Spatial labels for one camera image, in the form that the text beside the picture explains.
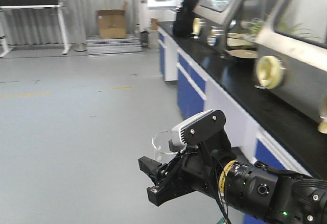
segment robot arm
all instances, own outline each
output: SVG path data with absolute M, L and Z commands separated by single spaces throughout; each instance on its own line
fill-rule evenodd
M 327 223 L 327 182 L 262 162 L 236 161 L 225 122 L 219 110 L 197 114 L 173 128 L 178 135 L 170 149 L 179 152 L 168 164 L 138 160 L 154 183 L 147 188 L 150 202 L 160 206 L 199 191 L 216 200 L 228 224 L 224 203 L 271 224 Z

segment lab bench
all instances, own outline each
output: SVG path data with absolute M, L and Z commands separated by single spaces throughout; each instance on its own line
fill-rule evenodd
M 178 80 L 184 118 L 207 109 L 226 115 L 232 147 L 256 160 L 327 180 L 327 135 L 317 123 L 265 89 L 255 87 L 254 60 L 221 55 L 198 39 L 174 37 L 173 22 L 159 22 L 160 70 Z

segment glass beaker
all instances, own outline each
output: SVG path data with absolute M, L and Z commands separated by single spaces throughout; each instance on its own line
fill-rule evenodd
M 152 138 L 154 148 L 154 160 L 162 164 L 171 161 L 177 153 L 169 150 L 169 141 L 172 139 L 171 131 L 163 131 Z

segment gray floor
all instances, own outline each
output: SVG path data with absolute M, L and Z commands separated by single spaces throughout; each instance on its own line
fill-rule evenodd
M 137 159 L 182 120 L 158 52 L 58 51 L 0 59 L 0 224 L 216 223 L 216 203 L 200 193 L 159 208 L 147 200 Z

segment white metal table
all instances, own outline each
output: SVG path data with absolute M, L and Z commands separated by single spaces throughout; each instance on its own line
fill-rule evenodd
M 62 13 L 62 4 L 59 5 L 42 5 L 42 6 L 0 6 L 0 10 L 19 10 L 19 9 L 40 9 L 40 8 L 56 8 L 58 12 L 58 20 L 60 26 L 60 32 L 63 41 L 64 50 L 63 55 L 67 55 L 72 45 L 68 43 L 67 28 Z M 6 36 L 0 36 L 1 44 L 3 47 L 3 52 L 0 54 L 0 57 L 4 57 L 6 54 L 14 50 L 14 47 L 8 46 Z

